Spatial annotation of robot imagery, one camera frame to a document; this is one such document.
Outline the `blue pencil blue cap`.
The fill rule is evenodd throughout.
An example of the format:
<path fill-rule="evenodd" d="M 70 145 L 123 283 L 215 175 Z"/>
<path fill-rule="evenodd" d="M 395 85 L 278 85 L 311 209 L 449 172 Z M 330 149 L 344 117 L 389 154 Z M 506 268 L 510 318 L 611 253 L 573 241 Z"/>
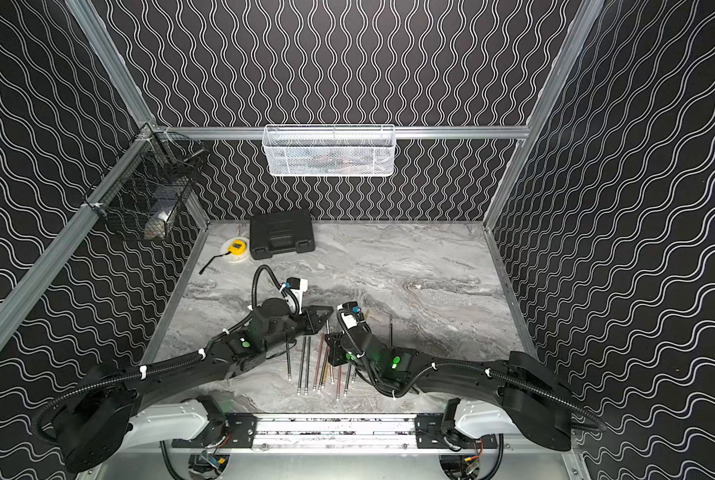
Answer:
<path fill-rule="evenodd" d="M 350 385 L 350 380 L 352 376 L 352 366 L 349 365 L 347 366 L 344 382 L 343 382 L 343 390 L 342 390 L 342 395 L 345 397 L 347 396 L 348 390 L 349 390 L 349 385 Z"/>

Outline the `red pencil pink cap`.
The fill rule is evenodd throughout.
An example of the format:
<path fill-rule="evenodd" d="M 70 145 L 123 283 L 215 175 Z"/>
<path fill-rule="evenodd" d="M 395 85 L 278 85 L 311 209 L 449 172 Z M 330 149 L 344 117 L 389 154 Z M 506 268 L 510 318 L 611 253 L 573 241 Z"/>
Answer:
<path fill-rule="evenodd" d="M 315 365 L 314 380 L 312 382 L 312 390 L 317 391 L 320 388 L 321 376 L 322 376 L 322 366 L 323 366 L 323 356 L 325 356 L 325 340 L 324 334 L 319 335 L 319 344 L 317 351 L 317 362 Z"/>

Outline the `dark grey pencil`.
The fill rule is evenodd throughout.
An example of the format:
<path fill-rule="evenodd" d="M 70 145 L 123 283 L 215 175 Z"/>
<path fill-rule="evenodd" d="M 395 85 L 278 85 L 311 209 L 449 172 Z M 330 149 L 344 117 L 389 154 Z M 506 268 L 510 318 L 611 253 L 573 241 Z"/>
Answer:
<path fill-rule="evenodd" d="M 289 381 L 289 382 L 292 381 L 292 362 L 291 362 L 290 350 L 291 350 L 290 342 L 287 341 L 287 342 L 285 342 L 285 362 L 286 362 L 287 381 Z"/>

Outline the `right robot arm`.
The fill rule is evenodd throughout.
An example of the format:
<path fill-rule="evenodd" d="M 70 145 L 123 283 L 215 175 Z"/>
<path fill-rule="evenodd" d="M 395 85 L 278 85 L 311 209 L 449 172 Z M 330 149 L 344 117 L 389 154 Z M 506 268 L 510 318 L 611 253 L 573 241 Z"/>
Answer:
<path fill-rule="evenodd" d="M 605 420 L 573 399 L 571 390 L 535 358 L 519 352 L 509 359 L 474 362 L 440 358 L 411 348 L 388 346 L 365 326 L 325 336 L 333 366 L 348 363 L 379 394 L 393 399 L 416 389 L 459 400 L 455 420 L 463 420 L 465 401 L 503 410 L 517 431 L 555 451 L 571 449 L 571 432 L 607 430 Z"/>

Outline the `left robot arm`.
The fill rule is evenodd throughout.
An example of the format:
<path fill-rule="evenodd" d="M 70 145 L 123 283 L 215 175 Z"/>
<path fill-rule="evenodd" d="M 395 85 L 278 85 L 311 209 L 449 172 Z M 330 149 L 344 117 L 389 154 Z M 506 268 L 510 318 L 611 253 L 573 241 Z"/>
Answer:
<path fill-rule="evenodd" d="M 253 300 L 235 325 L 195 352 L 137 367 L 97 365 L 73 389 L 40 406 L 30 433 L 59 449 L 65 468 L 79 473 L 121 450 L 134 435 L 133 417 L 167 398 L 211 382 L 241 376 L 271 360 L 272 350 L 317 334 L 334 310 L 305 305 L 294 293 L 298 281 L 277 285 L 277 297 Z"/>

